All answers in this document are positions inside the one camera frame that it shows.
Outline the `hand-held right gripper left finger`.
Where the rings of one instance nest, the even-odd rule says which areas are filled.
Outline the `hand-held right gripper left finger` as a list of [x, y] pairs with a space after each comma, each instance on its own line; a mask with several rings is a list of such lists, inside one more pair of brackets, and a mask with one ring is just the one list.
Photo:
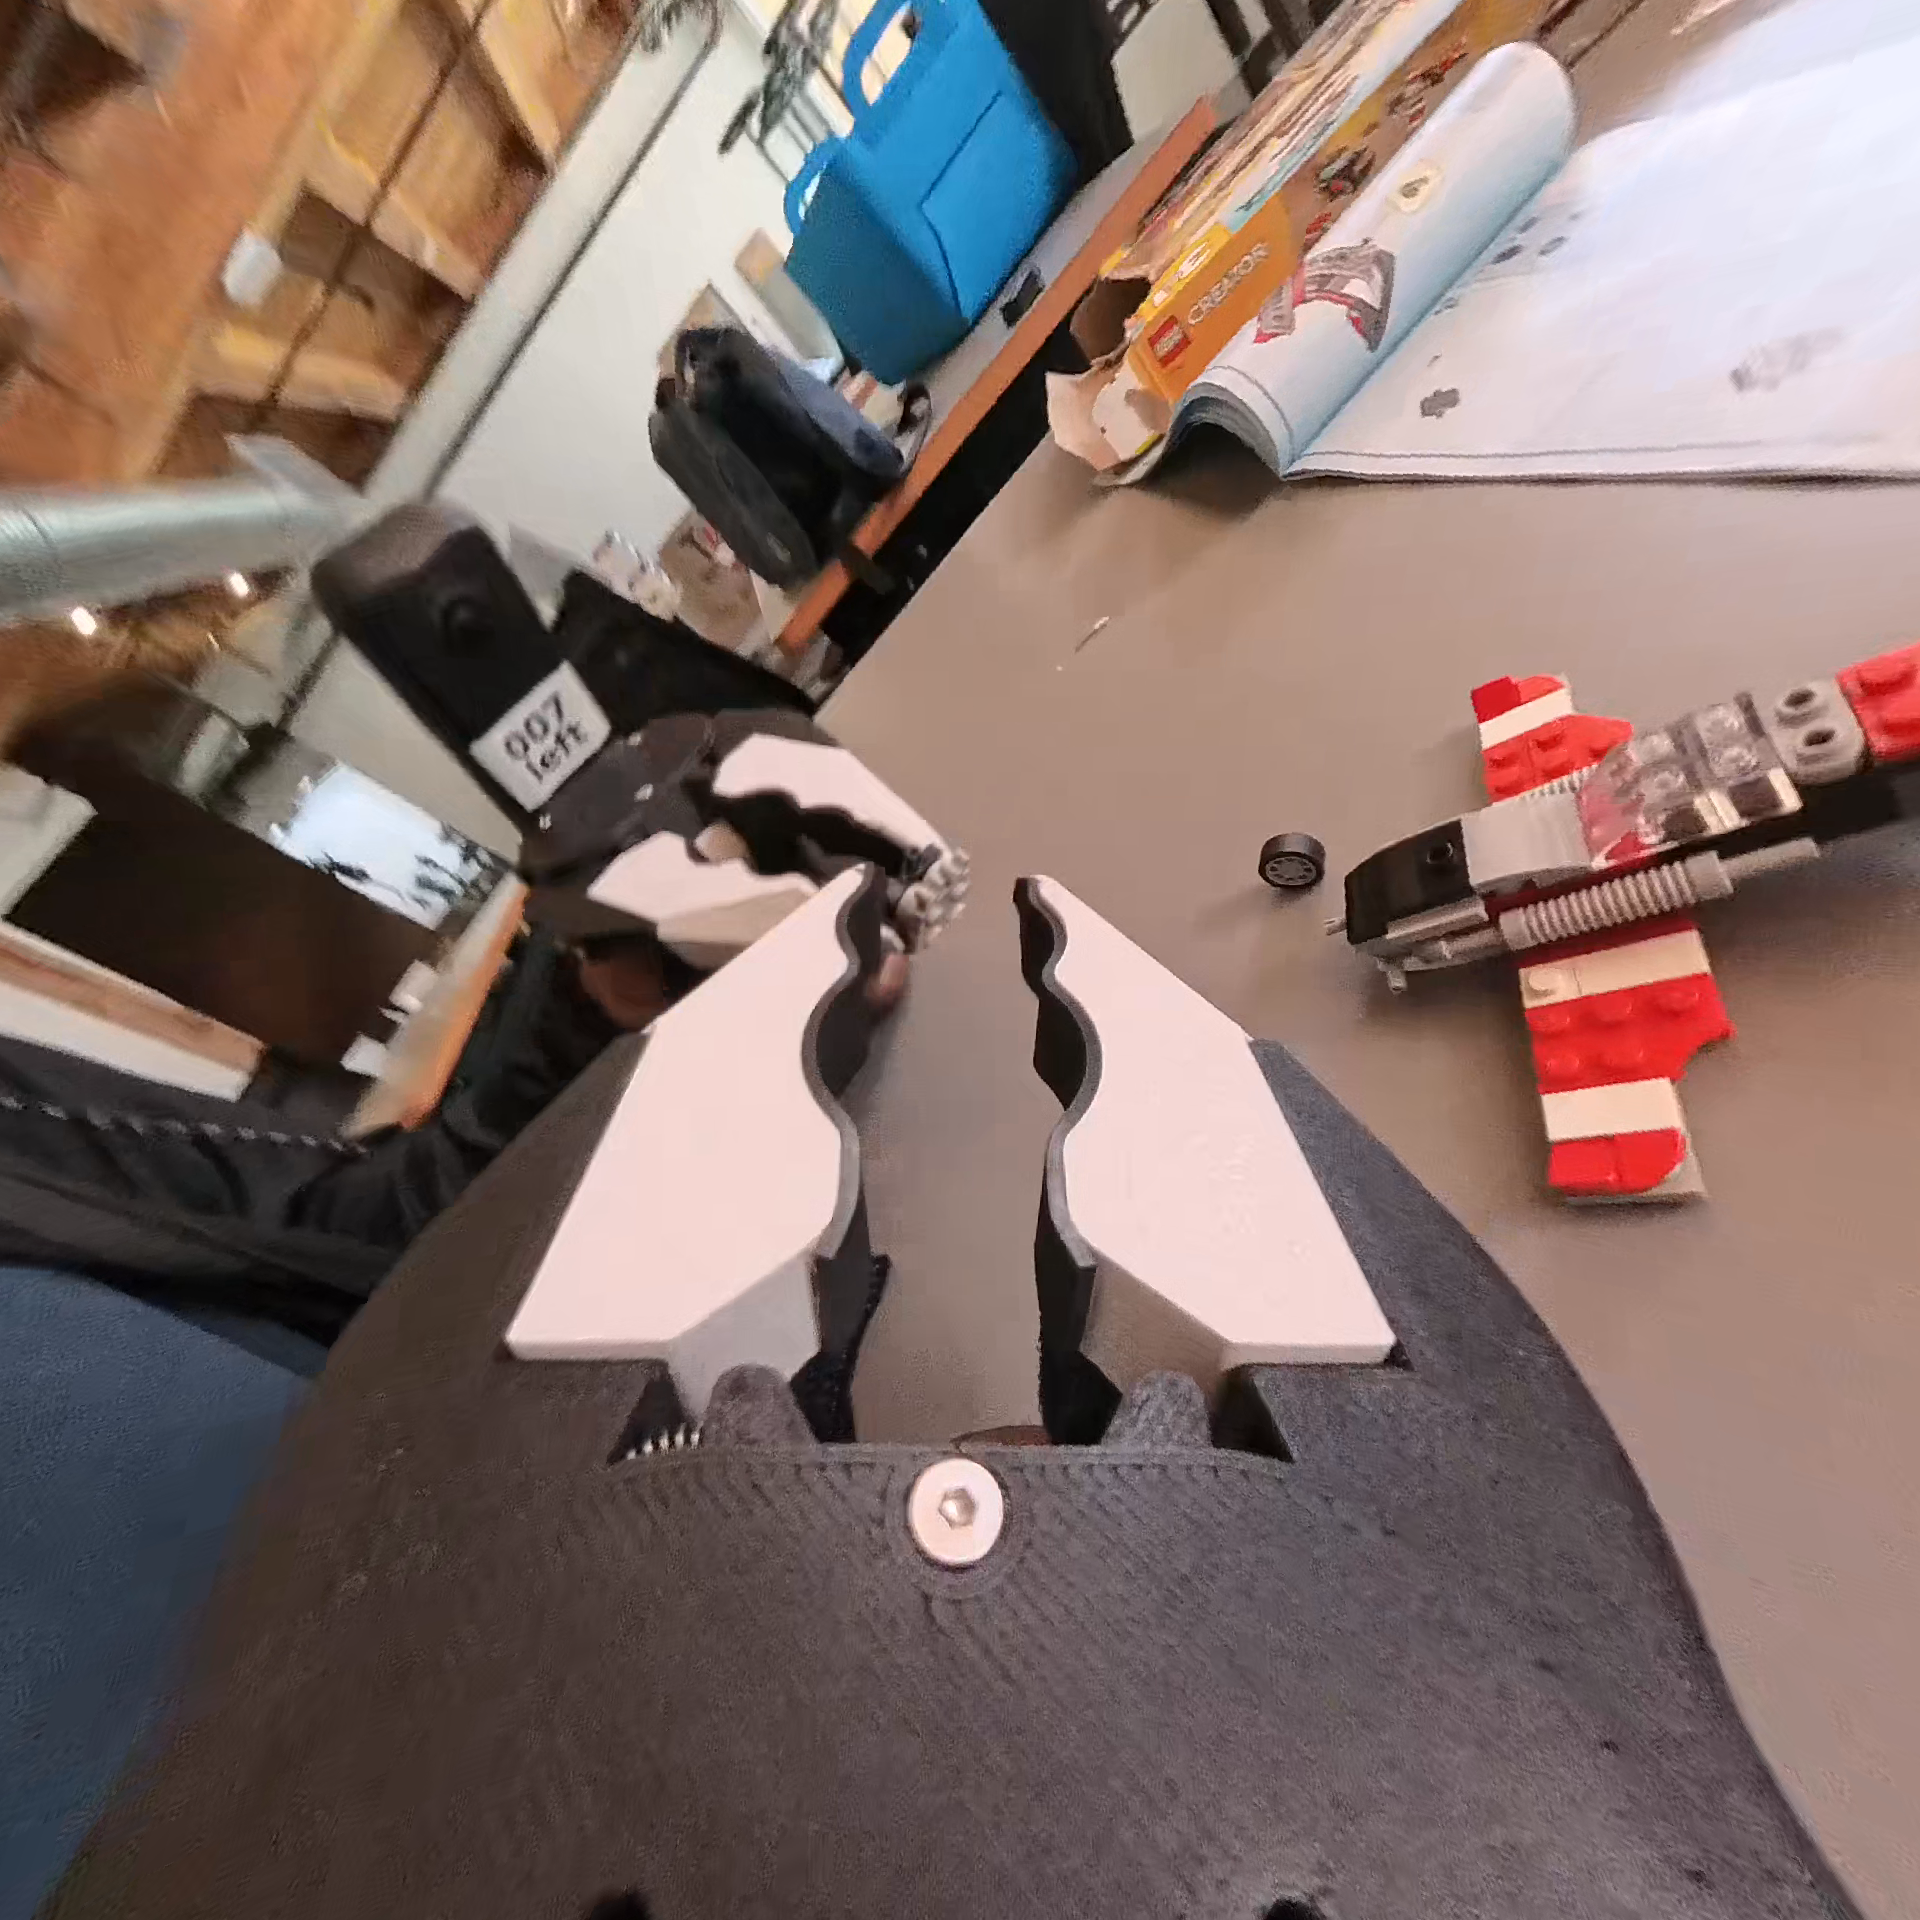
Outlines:
[[654, 1021], [505, 1329], [522, 1363], [655, 1363], [686, 1409], [758, 1364], [850, 1416], [887, 1261], [843, 1094], [869, 1060], [887, 880], [837, 874]]

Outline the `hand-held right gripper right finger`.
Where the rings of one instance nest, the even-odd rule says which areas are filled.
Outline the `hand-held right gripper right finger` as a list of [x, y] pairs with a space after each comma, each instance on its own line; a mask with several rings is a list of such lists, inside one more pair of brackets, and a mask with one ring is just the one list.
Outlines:
[[1014, 885], [1034, 1066], [1060, 1115], [1035, 1230], [1044, 1402], [1396, 1349], [1257, 1045], [1086, 901]]

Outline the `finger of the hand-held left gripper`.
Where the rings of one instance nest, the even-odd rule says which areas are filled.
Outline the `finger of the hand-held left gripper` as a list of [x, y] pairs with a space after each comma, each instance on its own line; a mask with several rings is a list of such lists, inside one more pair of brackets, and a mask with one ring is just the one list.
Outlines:
[[919, 876], [951, 853], [949, 837], [833, 744], [750, 737], [716, 764], [708, 792], [718, 817], [758, 853], [809, 844], [890, 876]]
[[761, 868], [724, 834], [652, 834], [590, 882], [586, 901], [604, 908], [607, 924], [586, 936], [586, 952], [599, 958], [652, 944], [693, 971], [727, 970], [766, 944], [782, 963], [826, 960], [833, 925], [809, 901], [862, 867], [855, 856], [801, 842], [796, 867]]

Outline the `red white toy brick airplane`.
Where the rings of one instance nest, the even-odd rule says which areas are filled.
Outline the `red white toy brick airplane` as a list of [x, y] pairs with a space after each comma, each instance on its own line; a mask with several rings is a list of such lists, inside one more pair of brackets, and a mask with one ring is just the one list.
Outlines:
[[1645, 730], [1553, 675], [1473, 710], [1485, 802], [1353, 867], [1327, 930], [1395, 992], [1513, 970], [1561, 1201], [1698, 1201], [1683, 1083], [1735, 1036], [1698, 913], [1915, 821], [1918, 646]]

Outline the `person's left forearm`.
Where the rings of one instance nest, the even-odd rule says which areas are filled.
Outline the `person's left forearm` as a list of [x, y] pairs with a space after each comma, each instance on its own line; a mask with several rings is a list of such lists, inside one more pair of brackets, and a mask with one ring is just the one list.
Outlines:
[[694, 980], [645, 936], [533, 936], [493, 997], [475, 1062], [425, 1121], [359, 1138], [7, 1037], [5, 1269], [97, 1281], [201, 1323], [259, 1321], [326, 1347], [428, 1225]]

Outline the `grey desk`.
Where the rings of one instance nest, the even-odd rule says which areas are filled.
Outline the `grey desk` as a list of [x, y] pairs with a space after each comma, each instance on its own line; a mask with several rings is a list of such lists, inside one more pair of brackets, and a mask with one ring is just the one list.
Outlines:
[[[1745, 888], [1735, 1041], [1687, 1075], [1693, 1206], [1563, 1206], [1513, 984], [1393, 994], [1338, 877], [1474, 802], [1474, 683], [1660, 722], [1915, 640], [1915, 488], [1274, 488], [1235, 444], [1097, 494], [1039, 446], [827, 706], [973, 859], [865, 1083], [897, 1277], [862, 1436], [1035, 1417], [1034, 1075], [1012, 885], [1063, 880], [1285, 1042], [1495, 1256], [1661, 1513], [1741, 1715], [1873, 1916], [1915, 1916], [1915, 849]], [[1268, 890], [1276, 833], [1327, 851]]]

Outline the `wooden top office desk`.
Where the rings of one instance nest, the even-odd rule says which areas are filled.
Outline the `wooden top office desk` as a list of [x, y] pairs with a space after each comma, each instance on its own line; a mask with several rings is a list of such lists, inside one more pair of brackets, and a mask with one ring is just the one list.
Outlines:
[[815, 640], [865, 654], [947, 563], [1046, 440], [1046, 376], [1086, 369], [1069, 321], [1102, 268], [1246, 104], [1242, 81], [1201, 92], [1053, 218], [989, 313], [923, 376], [927, 437], [902, 483], [855, 528], [859, 563], [835, 560], [796, 593], [774, 636], [782, 658], [802, 658]]

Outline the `black backpack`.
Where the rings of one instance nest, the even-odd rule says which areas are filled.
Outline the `black backpack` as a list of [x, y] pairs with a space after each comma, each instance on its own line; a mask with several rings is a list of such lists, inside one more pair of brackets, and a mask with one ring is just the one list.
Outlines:
[[894, 578], [855, 530], [907, 475], [931, 427], [906, 390], [907, 437], [865, 419], [835, 387], [748, 329], [686, 328], [668, 350], [646, 440], [655, 466], [748, 572], [793, 593], [833, 560], [874, 593]]

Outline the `blue felt bag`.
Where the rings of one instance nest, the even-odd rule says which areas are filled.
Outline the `blue felt bag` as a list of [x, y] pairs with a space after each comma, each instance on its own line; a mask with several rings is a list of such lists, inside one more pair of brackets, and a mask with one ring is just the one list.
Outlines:
[[969, 337], [1076, 186], [981, 5], [877, 5], [849, 41], [852, 69], [906, 12], [919, 35], [901, 66], [874, 96], [852, 81], [850, 133], [812, 149], [783, 193], [790, 281], [887, 389]]

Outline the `person's legs in jeans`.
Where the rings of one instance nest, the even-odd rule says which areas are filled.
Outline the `person's legs in jeans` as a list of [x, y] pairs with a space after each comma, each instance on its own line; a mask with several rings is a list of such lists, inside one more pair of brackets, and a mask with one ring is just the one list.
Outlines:
[[2, 1916], [31, 1916], [179, 1688], [316, 1339], [2, 1275]]

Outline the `orange toy brick cardboard box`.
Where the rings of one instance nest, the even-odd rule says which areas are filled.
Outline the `orange toy brick cardboard box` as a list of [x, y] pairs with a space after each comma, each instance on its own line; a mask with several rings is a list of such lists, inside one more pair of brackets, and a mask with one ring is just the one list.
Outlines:
[[1478, 59], [1535, 41], [1548, 12], [1338, 5], [1102, 265], [1069, 322], [1089, 372], [1046, 379], [1053, 444], [1116, 474], [1163, 442], [1188, 387], [1298, 280], [1359, 193]]

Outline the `white instruction booklet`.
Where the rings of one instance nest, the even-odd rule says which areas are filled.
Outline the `white instruction booklet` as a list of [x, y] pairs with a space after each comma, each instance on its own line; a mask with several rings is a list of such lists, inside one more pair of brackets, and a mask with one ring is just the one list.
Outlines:
[[1915, 37], [1572, 145], [1510, 46], [1188, 387], [1277, 477], [1914, 481]]

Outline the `silver ventilation duct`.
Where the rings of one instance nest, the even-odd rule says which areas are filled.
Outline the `silver ventilation duct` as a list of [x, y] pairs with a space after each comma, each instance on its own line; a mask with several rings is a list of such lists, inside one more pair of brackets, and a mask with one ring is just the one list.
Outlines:
[[2, 625], [121, 608], [228, 574], [287, 572], [346, 539], [364, 507], [347, 488], [275, 472], [105, 492], [7, 492]]

